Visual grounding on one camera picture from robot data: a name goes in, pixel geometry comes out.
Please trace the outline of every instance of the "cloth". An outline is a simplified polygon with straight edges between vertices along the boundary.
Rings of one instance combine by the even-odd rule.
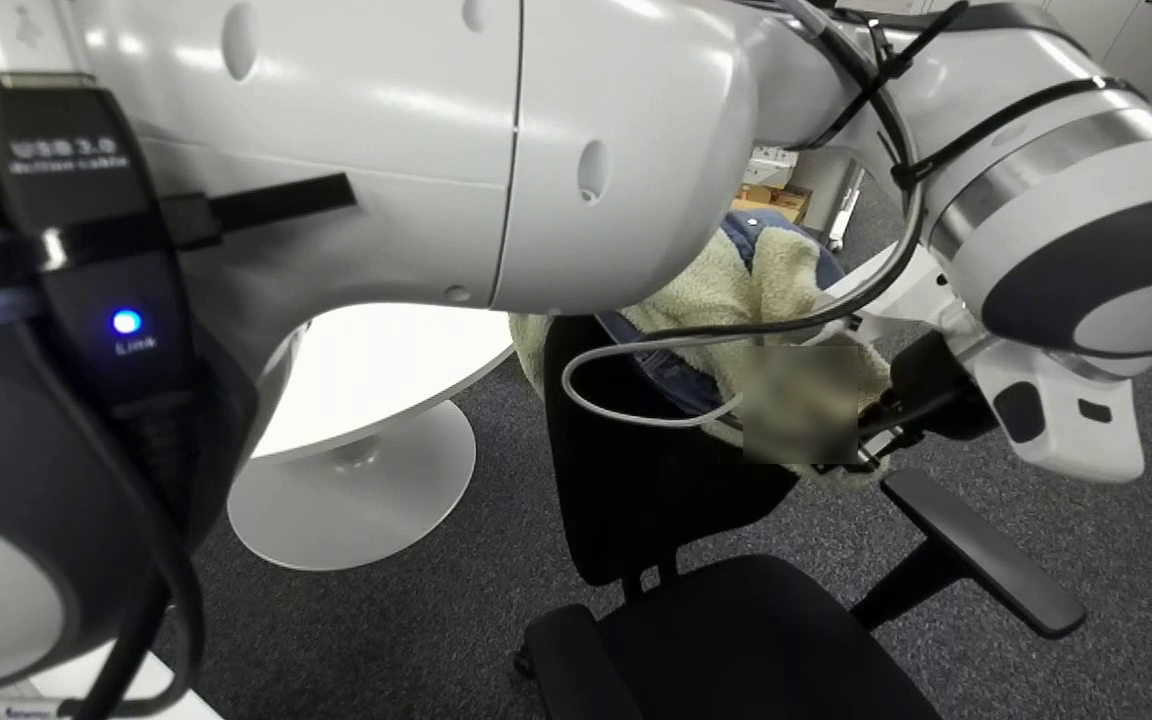
[[[794,230],[760,230],[758,244],[725,226],[706,252],[685,269],[667,287],[648,298],[643,306],[620,310],[606,317],[606,328],[623,342],[628,326],[635,332],[663,328],[695,328],[695,326],[774,326],[815,312],[820,306],[820,244]],[[516,357],[541,390],[548,317],[514,317]],[[735,394],[744,394],[758,375],[774,370],[784,353],[784,336],[764,342],[731,342],[710,347],[685,347],[677,360],[685,370],[712,379],[715,398],[695,394],[695,375],[677,372],[672,353],[653,353],[642,360],[643,375],[685,412],[706,412]],[[877,405],[893,390],[889,363],[865,342],[842,332],[820,345],[796,347],[796,363],[784,370],[774,383],[764,383],[744,407],[731,415],[739,426],[758,426],[764,434],[784,437],[828,437],[849,429],[867,405]],[[715,440],[748,450],[784,466],[790,473],[814,482],[814,461],[823,450],[776,444],[748,437],[729,426],[706,429]]]

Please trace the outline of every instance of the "chair backrest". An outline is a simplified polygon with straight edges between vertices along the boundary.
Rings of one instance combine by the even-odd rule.
[[[706,434],[614,426],[559,390],[573,357],[609,345],[587,317],[564,317],[546,345],[548,440],[559,485],[564,534],[587,584],[615,584],[677,558],[712,534],[769,517],[796,485],[774,461]],[[643,415],[680,415],[633,360],[582,372],[582,394]]]

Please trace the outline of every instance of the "office chair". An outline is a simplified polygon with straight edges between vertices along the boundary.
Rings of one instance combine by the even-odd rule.
[[[536,679],[551,720],[935,715],[867,638],[877,625],[966,578],[1042,638],[1067,638],[1085,621],[1063,588],[925,477],[884,482],[927,541],[855,608],[776,558],[680,573],[685,545],[769,517],[796,477],[706,434],[628,429],[577,407],[559,372],[599,345],[595,321],[555,321],[546,399],[570,553],[587,584],[623,584],[623,605],[606,621],[555,608],[526,633],[516,672]],[[633,360],[594,363],[582,390],[677,415]]]

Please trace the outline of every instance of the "gray carpet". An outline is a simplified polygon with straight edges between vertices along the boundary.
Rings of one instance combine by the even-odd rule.
[[[884,236],[865,214],[855,234]],[[461,514],[420,549],[344,578],[291,578],[251,562],[230,529],[202,553],[213,655],[202,694],[238,720],[321,715],[541,715],[510,667],[541,611],[615,591],[577,580],[548,482],[541,405],[516,370],[475,383],[465,412],[479,473]],[[1152,375],[1142,383],[1152,461]],[[978,588],[952,588],[884,627],[889,651],[946,715],[1152,715],[1152,468],[1133,487],[1094,487],[1021,468],[992,437],[906,456],[952,485],[1067,580],[1094,621],[1038,642]],[[776,553],[842,602],[884,578],[917,534],[855,487],[799,487],[764,524],[691,549],[685,565]]]

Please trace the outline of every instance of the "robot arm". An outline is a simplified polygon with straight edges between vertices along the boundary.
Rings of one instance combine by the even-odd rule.
[[[160,195],[335,174],[355,191],[355,209],[179,262],[210,370],[230,375],[204,437],[224,452],[187,487],[202,521],[239,466],[233,437],[261,434],[256,390],[291,328],[361,300],[595,312],[648,298],[710,240],[751,145],[831,131],[865,94],[849,65],[872,70],[877,45],[899,52],[913,32],[799,0],[0,0],[0,85],[114,89]],[[1142,477],[1103,450],[1142,456],[1152,108],[1045,27],[946,32],[884,97],[932,236],[925,273],[872,317],[952,336],[1026,461]],[[831,145],[893,176],[879,131],[865,113]],[[44,145],[0,153],[33,166]],[[16,450],[0,450],[0,598],[33,598],[0,605],[9,679],[110,642],[124,605],[110,588],[138,588],[149,562],[3,342],[0,429]]]

